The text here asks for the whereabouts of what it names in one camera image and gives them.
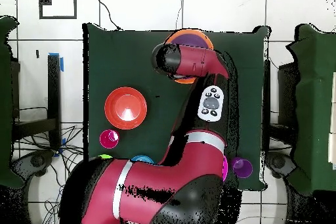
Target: tile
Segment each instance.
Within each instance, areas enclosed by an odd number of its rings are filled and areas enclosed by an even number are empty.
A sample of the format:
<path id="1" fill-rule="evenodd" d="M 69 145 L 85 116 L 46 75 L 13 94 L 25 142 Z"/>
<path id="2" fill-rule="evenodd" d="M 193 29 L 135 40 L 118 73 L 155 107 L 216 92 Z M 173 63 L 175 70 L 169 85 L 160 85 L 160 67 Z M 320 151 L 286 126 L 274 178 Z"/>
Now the tile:
<path id="1" fill-rule="evenodd" d="M 330 132 L 336 133 L 336 103 L 331 104 Z"/>
<path id="2" fill-rule="evenodd" d="M 265 0 L 184 0 L 185 28 L 252 32 L 264 18 Z"/>
<path id="3" fill-rule="evenodd" d="M 68 127 L 72 127 L 74 124 L 62 124 L 62 137 L 63 138 L 69 138 L 71 139 L 74 134 L 77 133 L 77 131 L 82 128 L 83 126 L 81 124 L 77 125 L 75 129 L 75 132 L 72 133 L 70 137 L 68 135 L 70 134 L 69 129 L 66 129 Z M 81 131 L 78 135 L 76 135 L 69 143 L 67 143 L 67 146 L 69 147 L 83 147 L 83 132 Z M 75 163 L 78 163 L 83 159 L 82 155 L 76 156 L 75 154 L 71 156 L 71 152 L 69 150 L 65 150 L 63 152 L 63 155 L 66 159 L 66 165 L 68 169 L 73 170 L 75 167 L 74 163 L 71 163 L 72 160 L 74 160 Z M 68 172 L 66 170 L 66 167 L 64 166 L 62 157 L 54 157 L 52 158 L 52 166 L 57 172 L 57 175 L 53 168 L 49 166 L 47 168 L 47 173 L 42 177 L 33 177 L 31 180 L 28 200 L 30 202 L 44 202 L 46 200 L 49 201 L 56 201 L 60 200 L 60 191 L 62 191 L 62 188 L 60 185 L 64 185 L 66 182 L 66 179 L 68 177 Z"/>
<path id="4" fill-rule="evenodd" d="M 286 49 L 289 43 L 272 42 L 268 44 L 268 58 L 270 59 L 270 109 L 279 112 L 279 81 L 278 68 L 283 64 L 289 64 L 294 61 L 291 53 Z M 278 114 L 270 114 L 270 122 L 278 122 Z"/>
<path id="5" fill-rule="evenodd" d="M 271 139 L 269 146 L 270 148 L 280 148 L 281 150 L 278 150 L 277 152 L 281 152 L 282 154 L 286 154 L 288 156 L 291 153 L 291 148 L 288 148 L 291 145 L 284 144 L 281 141 L 276 141 L 276 140 Z"/>
<path id="6" fill-rule="evenodd" d="M 328 162 L 336 164 L 336 134 L 329 134 Z"/>
<path id="7" fill-rule="evenodd" d="M 285 224 L 287 217 L 287 205 L 265 205 L 261 207 L 261 224 Z"/>
<path id="8" fill-rule="evenodd" d="M 287 203 L 287 190 L 283 179 L 276 179 L 271 171 L 264 167 L 264 182 L 268 185 L 266 190 L 262 191 L 263 203 Z"/>
<path id="9" fill-rule="evenodd" d="M 19 41 L 18 47 L 20 108 L 48 106 L 48 54 L 59 53 L 64 60 L 64 71 L 60 72 L 61 122 L 83 121 L 83 42 Z M 22 121 L 46 117 L 44 109 L 20 112 Z"/>
<path id="10" fill-rule="evenodd" d="M 28 203 L 31 224 L 58 224 L 58 217 L 55 216 L 54 219 L 52 214 L 53 210 L 56 211 L 56 209 L 57 204 Z"/>
<path id="11" fill-rule="evenodd" d="M 236 224 L 260 224 L 261 205 L 241 205 Z"/>
<path id="12" fill-rule="evenodd" d="M 52 9 L 49 14 L 69 14 L 69 11 L 57 7 L 63 5 L 68 9 L 68 0 L 52 1 L 54 6 L 45 6 Z M 18 21 L 19 39 L 82 39 L 82 23 L 99 23 L 99 2 L 77 0 L 77 19 L 39 19 L 39 0 L 18 0 Z"/>
<path id="13" fill-rule="evenodd" d="M 101 0 L 109 9 L 112 21 L 124 30 L 174 30 L 181 27 L 181 0 Z M 101 26 L 115 30 L 108 11 L 100 7 Z"/>
<path id="14" fill-rule="evenodd" d="M 241 198 L 242 203 L 260 203 L 260 191 L 244 190 Z"/>
<path id="15" fill-rule="evenodd" d="M 14 58 L 18 58 L 18 47 L 17 47 L 17 41 L 8 41 L 8 45 L 10 46 L 10 50 L 13 54 Z"/>
<path id="16" fill-rule="evenodd" d="M 335 0 L 267 0 L 266 24 L 272 28 L 270 40 L 294 40 L 295 27 L 312 23 L 319 30 L 336 28 Z"/>
<path id="17" fill-rule="evenodd" d="M 16 0 L 0 0 L 0 16 L 8 15 L 16 18 Z M 11 31 L 9 39 L 16 39 L 16 29 Z"/>
<path id="18" fill-rule="evenodd" d="M 331 102 L 336 103 L 336 72 L 333 73 L 333 92 Z"/>

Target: red bowl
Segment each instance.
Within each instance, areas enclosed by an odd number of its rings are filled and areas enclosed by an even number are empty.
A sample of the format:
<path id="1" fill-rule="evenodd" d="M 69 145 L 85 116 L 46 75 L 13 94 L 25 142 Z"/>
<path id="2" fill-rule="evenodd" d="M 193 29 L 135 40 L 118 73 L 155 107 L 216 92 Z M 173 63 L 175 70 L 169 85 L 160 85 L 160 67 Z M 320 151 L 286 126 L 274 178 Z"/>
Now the red bowl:
<path id="1" fill-rule="evenodd" d="M 112 91 L 105 102 L 108 121 L 119 129 L 133 129 L 139 126 L 147 114 L 147 104 L 136 89 L 121 87 Z"/>

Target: green mat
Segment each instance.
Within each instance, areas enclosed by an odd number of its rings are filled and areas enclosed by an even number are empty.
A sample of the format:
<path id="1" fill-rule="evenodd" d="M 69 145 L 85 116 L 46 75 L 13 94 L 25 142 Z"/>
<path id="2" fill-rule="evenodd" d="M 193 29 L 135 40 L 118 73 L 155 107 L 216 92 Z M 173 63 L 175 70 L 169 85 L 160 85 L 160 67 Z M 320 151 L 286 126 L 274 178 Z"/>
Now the green mat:
<path id="1" fill-rule="evenodd" d="M 314 190 L 336 190 L 336 170 L 328 162 L 333 73 L 336 72 L 336 34 L 314 26 L 296 28 L 296 40 L 287 48 L 298 63 L 301 80 L 296 87 L 299 134 L 288 177 L 303 195 Z"/>
<path id="2" fill-rule="evenodd" d="M 186 98 L 189 85 L 159 75 L 152 68 L 153 48 L 172 32 L 108 32 L 87 24 L 89 33 L 89 157 L 109 154 L 132 158 L 144 154 L 159 162 L 170 139 L 174 121 Z M 213 33 L 206 35 L 214 48 L 228 52 L 238 71 L 240 141 L 238 156 L 247 158 L 253 173 L 241 179 L 239 189 L 263 190 L 259 180 L 261 147 L 261 104 L 264 77 L 264 39 L 268 27 L 252 33 Z M 148 112 L 135 129 L 120 133 L 117 147 L 106 150 L 99 135 L 114 127 L 104 114 L 107 96 L 118 87 L 133 87 L 145 97 Z"/>
<path id="3" fill-rule="evenodd" d="M 10 16 L 0 16 L 0 185 L 18 189 L 24 185 L 23 180 L 9 167 L 12 158 L 12 74 L 11 50 L 7 45 L 9 32 L 18 22 Z"/>

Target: controller button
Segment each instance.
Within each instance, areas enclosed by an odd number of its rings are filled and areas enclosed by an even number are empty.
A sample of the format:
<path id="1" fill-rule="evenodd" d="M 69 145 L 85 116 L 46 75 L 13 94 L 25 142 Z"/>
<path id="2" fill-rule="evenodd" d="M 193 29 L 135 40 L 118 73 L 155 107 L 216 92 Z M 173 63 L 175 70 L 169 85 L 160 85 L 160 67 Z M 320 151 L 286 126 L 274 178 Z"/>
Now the controller button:
<path id="1" fill-rule="evenodd" d="M 219 108 L 219 102 L 213 97 L 207 97 L 203 102 L 203 106 L 208 109 L 214 110 Z"/>

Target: cup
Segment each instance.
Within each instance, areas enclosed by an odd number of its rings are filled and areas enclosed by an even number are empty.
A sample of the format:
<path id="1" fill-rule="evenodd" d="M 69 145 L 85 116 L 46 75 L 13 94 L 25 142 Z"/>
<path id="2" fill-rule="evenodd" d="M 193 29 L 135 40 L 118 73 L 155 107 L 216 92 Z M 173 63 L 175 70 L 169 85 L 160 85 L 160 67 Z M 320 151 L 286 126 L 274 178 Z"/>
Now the cup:
<path id="1" fill-rule="evenodd" d="M 104 148 L 114 148 L 119 142 L 119 133 L 112 129 L 107 129 L 100 134 L 100 144 Z"/>

